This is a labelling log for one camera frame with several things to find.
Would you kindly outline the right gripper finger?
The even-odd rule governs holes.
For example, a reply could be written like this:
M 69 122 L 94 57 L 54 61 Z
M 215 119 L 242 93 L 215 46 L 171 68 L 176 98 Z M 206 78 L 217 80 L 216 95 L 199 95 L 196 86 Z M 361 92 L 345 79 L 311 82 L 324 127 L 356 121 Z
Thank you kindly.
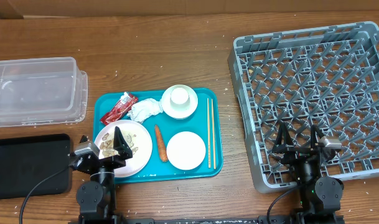
M 273 149 L 287 149 L 292 147 L 292 139 L 289 135 L 287 126 L 283 121 L 279 121 L 277 138 L 275 139 Z
M 322 131 L 319 129 L 319 127 L 315 124 L 311 126 L 311 148 L 315 148 L 317 144 L 317 138 L 321 139 L 324 137 L 324 134 Z

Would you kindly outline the large pink plate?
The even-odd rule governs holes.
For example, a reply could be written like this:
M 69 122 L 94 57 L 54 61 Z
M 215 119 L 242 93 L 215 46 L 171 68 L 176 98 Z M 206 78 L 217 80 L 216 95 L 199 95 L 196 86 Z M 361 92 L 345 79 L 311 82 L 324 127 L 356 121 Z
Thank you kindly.
M 147 129 L 131 120 L 120 120 L 105 126 L 96 136 L 95 144 L 101 150 L 100 159 L 117 155 L 113 150 L 115 127 L 119 127 L 124 140 L 129 144 L 133 157 L 126 160 L 124 167 L 115 169 L 115 177 L 130 177 L 141 171 L 152 154 L 152 139 Z

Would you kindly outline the red snack wrapper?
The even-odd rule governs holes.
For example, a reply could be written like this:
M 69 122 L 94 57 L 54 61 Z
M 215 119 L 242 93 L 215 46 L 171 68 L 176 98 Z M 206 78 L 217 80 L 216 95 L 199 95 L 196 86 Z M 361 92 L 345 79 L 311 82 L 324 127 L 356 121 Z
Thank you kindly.
M 120 120 L 137 102 L 138 98 L 136 96 L 129 92 L 124 92 L 114 107 L 112 107 L 112 109 L 100 119 L 100 122 L 106 126 L 110 123 Z

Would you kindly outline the white tissue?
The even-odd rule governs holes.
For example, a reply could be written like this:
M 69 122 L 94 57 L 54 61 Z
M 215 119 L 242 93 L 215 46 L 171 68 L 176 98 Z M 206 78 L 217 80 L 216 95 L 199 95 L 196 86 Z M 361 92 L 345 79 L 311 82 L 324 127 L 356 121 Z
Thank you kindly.
M 135 103 L 128 111 L 127 115 L 132 121 L 143 123 L 149 117 L 163 112 L 160 101 L 153 98 L 147 98 Z

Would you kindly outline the orange carrot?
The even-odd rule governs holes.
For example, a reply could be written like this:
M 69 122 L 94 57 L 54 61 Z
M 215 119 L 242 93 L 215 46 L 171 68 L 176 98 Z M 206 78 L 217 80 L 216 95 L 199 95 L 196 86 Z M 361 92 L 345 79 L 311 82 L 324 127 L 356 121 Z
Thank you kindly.
M 167 151 L 166 151 L 166 145 L 164 143 L 164 140 L 162 138 L 161 131 L 159 129 L 158 125 L 154 126 L 155 134 L 156 134 L 156 142 L 157 142 L 157 149 L 159 152 L 159 158 L 162 162 L 167 162 Z

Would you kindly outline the white bowl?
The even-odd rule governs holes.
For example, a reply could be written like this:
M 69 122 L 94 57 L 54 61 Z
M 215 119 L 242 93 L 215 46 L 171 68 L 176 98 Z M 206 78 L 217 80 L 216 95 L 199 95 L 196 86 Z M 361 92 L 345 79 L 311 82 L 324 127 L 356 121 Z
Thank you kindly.
M 189 100 L 184 105 L 175 105 L 171 102 L 171 92 L 177 87 L 185 88 L 189 94 Z M 189 86 L 186 85 L 174 85 L 169 87 L 161 97 L 161 106 L 163 111 L 174 119 L 186 119 L 191 116 L 197 109 L 198 97 L 196 92 Z

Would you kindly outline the white cup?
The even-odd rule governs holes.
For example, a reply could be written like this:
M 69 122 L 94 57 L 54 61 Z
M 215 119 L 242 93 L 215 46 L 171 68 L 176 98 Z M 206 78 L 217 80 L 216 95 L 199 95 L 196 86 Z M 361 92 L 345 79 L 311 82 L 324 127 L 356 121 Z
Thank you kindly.
M 171 102 L 175 105 L 184 105 L 189 100 L 188 91 L 185 88 L 177 87 L 171 92 Z

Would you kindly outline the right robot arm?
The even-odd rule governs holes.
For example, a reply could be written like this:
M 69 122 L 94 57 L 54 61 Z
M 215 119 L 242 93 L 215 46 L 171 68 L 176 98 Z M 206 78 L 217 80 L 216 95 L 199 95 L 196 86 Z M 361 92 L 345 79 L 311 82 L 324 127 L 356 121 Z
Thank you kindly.
M 335 213 L 340 210 L 344 184 L 340 179 L 323 176 L 323 163 L 332 160 L 342 148 L 335 137 L 326 136 L 316 126 L 311 126 L 309 146 L 295 146 L 287 126 L 279 123 L 278 135 L 272 148 L 273 153 L 282 154 L 278 159 L 289 167 L 297 185 L 277 197 L 268 207 L 268 223 L 343 223 L 344 218 Z M 271 216 L 274 204 L 281 198 L 298 190 L 301 207 L 286 216 Z

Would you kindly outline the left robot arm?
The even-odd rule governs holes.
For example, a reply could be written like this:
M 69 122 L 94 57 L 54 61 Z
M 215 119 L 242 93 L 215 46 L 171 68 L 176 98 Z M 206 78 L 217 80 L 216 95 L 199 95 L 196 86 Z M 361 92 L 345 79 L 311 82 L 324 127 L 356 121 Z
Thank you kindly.
M 80 206 L 79 223 L 126 223 L 125 218 L 115 212 L 115 169 L 124 167 L 133 153 L 118 127 L 115 127 L 112 146 L 117 155 L 101 158 L 98 146 L 84 136 L 69 154 L 69 167 L 90 176 L 76 193 Z

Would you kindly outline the black rectangular waste tray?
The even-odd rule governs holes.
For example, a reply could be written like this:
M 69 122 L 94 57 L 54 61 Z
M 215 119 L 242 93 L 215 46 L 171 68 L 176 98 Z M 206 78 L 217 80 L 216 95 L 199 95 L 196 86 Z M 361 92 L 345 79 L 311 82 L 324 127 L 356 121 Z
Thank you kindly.
M 67 134 L 0 139 L 0 199 L 68 192 L 72 171 L 68 170 L 73 143 Z

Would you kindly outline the teal plastic serving tray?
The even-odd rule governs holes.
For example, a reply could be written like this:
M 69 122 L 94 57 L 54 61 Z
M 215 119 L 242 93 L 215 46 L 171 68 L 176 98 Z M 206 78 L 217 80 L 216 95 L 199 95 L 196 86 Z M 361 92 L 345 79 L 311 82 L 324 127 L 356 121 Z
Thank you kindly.
M 143 122 L 143 126 L 149 132 L 152 139 L 153 152 L 146 166 L 130 177 L 115 177 L 118 184 L 154 182 L 163 180 L 192 179 L 202 177 L 213 177 L 217 175 L 223 167 L 223 150 L 220 131 L 220 121 L 218 117 L 218 101 L 212 90 L 207 88 L 195 88 L 198 96 L 198 106 L 193 115 L 187 119 L 173 119 L 166 114 L 152 116 Z M 157 151 L 156 135 L 154 126 L 158 125 L 164 142 L 168 142 L 173 135 L 181 131 L 190 131 L 198 134 L 208 144 L 207 139 L 207 98 L 210 102 L 210 142 L 211 142 L 211 168 L 208 168 L 208 155 L 198 167 L 192 170 L 179 170 L 170 162 L 162 162 Z M 216 165 L 213 169 L 213 149 L 212 149 L 212 115 L 211 100 L 213 99 L 214 122 L 215 122 L 215 149 Z

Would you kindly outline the right wooden chopstick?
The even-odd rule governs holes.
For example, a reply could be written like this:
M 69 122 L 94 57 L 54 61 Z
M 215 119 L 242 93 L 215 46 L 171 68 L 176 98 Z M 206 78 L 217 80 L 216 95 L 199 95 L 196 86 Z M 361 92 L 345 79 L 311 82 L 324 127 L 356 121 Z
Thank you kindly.
M 216 149 L 215 149 L 215 122 L 214 122 L 214 107 L 213 99 L 211 100 L 211 115 L 212 115 L 212 149 L 213 149 L 213 169 L 217 168 L 216 165 Z

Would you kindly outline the wooden chopstick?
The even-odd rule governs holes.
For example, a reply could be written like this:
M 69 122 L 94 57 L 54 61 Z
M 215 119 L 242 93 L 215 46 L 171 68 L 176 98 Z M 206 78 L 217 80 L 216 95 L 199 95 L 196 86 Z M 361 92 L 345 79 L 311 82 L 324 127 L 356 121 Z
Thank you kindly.
M 214 107 L 213 99 L 211 100 L 211 115 L 212 115 L 212 149 L 213 149 L 213 169 L 217 168 L 216 165 L 216 149 L 215 149 L 215 122 L 214 122 Z
M 211 142 L 210 142 L 210 102 L 207 98 L 207 139 L 208 139 L 208 168 L 211 168 Z

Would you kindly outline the left wooden chopstick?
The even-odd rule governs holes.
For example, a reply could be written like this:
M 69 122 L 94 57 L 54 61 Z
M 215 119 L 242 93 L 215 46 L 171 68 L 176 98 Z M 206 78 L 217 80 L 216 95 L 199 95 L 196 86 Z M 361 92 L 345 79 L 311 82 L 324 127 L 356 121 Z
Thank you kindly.
M 211 168 L 211 142 L 210 142 L 210 102 L 207 98 L 207 139 L 208 139 L 208 168 Z

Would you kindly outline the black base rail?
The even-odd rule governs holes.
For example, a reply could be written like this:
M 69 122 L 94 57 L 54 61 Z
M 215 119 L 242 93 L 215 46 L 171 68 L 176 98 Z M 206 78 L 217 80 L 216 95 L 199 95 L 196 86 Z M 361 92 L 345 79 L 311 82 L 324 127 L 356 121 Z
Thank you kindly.
M 269 220 L 266 215 L 259 216 L 258 218 L 231 218 L 231 219 L 183 219 L 183 220 L 154 220 L 152 218 L 136 218 L 136 219 L 122 219 L 117 221 L 110 220 L 97 220 L 97 221 L 75 221 L 71 223 L 85 223 L 85 224 L 295 224 L 300 221 L 294 220 L 289 215 L 275 215 L 270 216 Z

